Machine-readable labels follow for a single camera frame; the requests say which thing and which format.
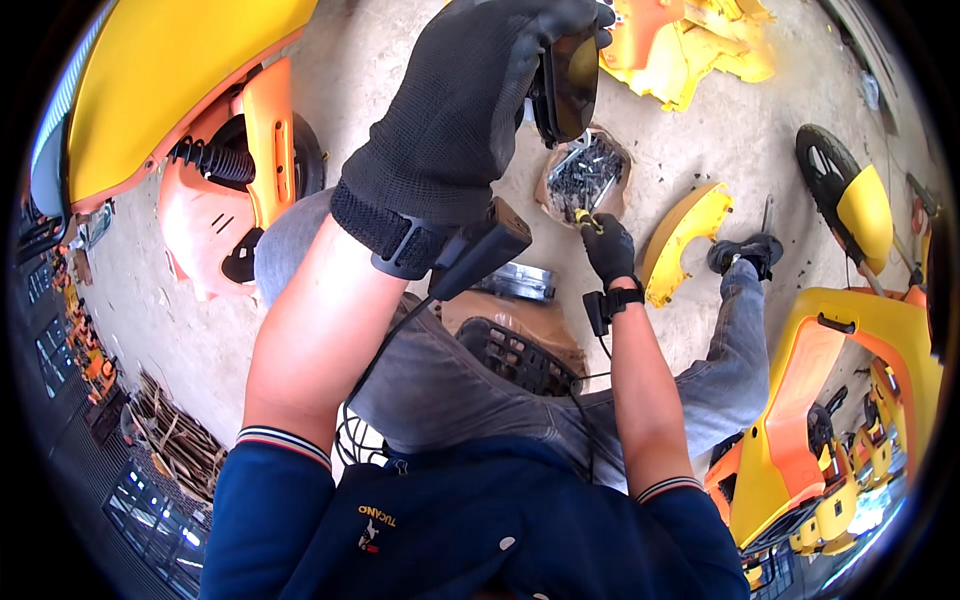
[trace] gloved hand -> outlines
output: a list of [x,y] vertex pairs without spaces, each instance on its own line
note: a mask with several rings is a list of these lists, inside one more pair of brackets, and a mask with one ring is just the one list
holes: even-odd
[[[402,215],[454,227],[483,219],[490,184],[513,158],[540,55],[594,19],[612,25],[613,12],[596,0],[453,0],[420,34],[386,115],[344,165],[333,218],[387,257],[410,228]],[[601,29],[596,41],[612,38]],[[415,235],[423,239],[398,260],[425,273],[443,239]]]
[[584,238],[590,266],[603,280],[604,292],[610,291],[614,279],[624,276],[632,277],[636,288],[642,291],[643,286],[634,275],[634,237],[611,214],[595,214],[593,221],[603,233],[584,225],[580,228],[580,235]]

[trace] concrete floor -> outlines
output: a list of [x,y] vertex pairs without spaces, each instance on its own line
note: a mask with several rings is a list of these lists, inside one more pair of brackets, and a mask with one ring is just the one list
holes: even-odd
[[[334,184],[344,161],[368,137],[368,127],[386,111],[404,74],[417,36],[443,0],[320,0],[301,40],[284,51],[293,63],[294,108],[310,123],[329,151],[327,177]],[[692,186],[694,174],[725,182],[735,212],[721,238],[742,239],[760,229],[763,203],[773,194],[773,232],[786,254],[767,284],[765,325],[768,348],[780,338],[785,316],[802,288],[845,287],[841,249],[815,212],[794,158],[797,128],[808,122],[834,132],[861,165],[873,161],[890,195],[895,222],[909,230],[910,207],[904,181],[909,169],[938,189],[927,141],[909,93],[907,127],[889,141],[879,116],[866,107],[860,68],[836,28],[815,1],[767,0],[779,18],[765,28],[778,53],[778,74],[762,84],[744,84],[714,72],[699,85],[685,113],[667,113],[652,97],[637,97],[601,73],[595,125],[628,148],[634,160],[633,203],[624,223],[642,248],[662,216]],[[493,191],[526,220],[535,242],[518,261],[555,271],[557,300],[575,337],[588,352],[592,372],[606,371],[607,358],[590,333],[581,296],[599,287],[579,235],[559,226],[533,201],[533,190],[548,152],[532,125],[516,136],[516,156]],[[197,302],[189,283],[169,274],[156,219],[159,179],[153,176],[116,202],[115,223],[91,256],[94,285],[81,289],[101,337],[135,377],[137,365],[152,372],[174,400],[227,446],[239,429],[244,384],[253,339],[265,309],[252,298]],[[719,277],[704,257],[709,243],[694,240],[684,268],[694,275],[657,310],[647,308],[671,370],[679,373],[708,349],[717,309]],[[855,270],[853,285],[863,284]],[[907,272],[892,255],[881,281],[905,289]],[[422,290],[423,284],[412,289]],[[853,424],[866,377],[853,375],[869,356],[845,348],[824,398],[851,386]],[[609,387],[595,380],[592,389]]]

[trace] screwdriver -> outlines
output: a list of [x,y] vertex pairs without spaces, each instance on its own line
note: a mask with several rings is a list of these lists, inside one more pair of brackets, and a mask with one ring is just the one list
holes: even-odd
[[578,227],[582,228],[583,226],[590,226],[594,231],[597,232],[597,235],[603,235],[603,228],[600,227],[600,224],[594,221],[593,217],[590,216],[590,213],[583,208],[577,208],[573,212],[573,220]]

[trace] shoe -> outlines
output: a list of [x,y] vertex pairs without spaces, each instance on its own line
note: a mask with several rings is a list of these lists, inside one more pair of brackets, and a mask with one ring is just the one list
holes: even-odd
[[713,245],[707,252],[707,265],[714,273],[723,275],[730,266],[740,259],[750,261],[756,269],[760,281],[771,280],[770,267],[783,257],[783,244],[769,233],[758,233],[737,243],[723,240]]

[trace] leg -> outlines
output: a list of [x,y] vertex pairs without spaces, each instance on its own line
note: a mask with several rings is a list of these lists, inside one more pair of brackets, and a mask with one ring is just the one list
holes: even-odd
[[746,260],[733,263],[720,296],[707,360],[694,362],[677,377],[690,456],[753,424],[770,395],[763,288],[754,266]]
[[[694,362],[676,378],[691,457],[750,426],[763,411],[770,393],[763,289],[754,266],[746,260],[733,263],[720,283],[720,296],[723,303],[707,360]],[[586,472],[589,441],[579,409],[569,397],[547,400],[560,434],[556,448]],[[595,480],[626,490],[613,391],[585,395],[580,403],[600,446],[594,456]]]
[[[306,256],[329,213],[330,192],[294,204],[257,244],[254,272],[268,306]],[[417,302],[406,295],[394,324]],[[489,371],[427,312],[398,332],[350,409],[408,453],[496,435],[543,440],[553,432],[541,399]]]

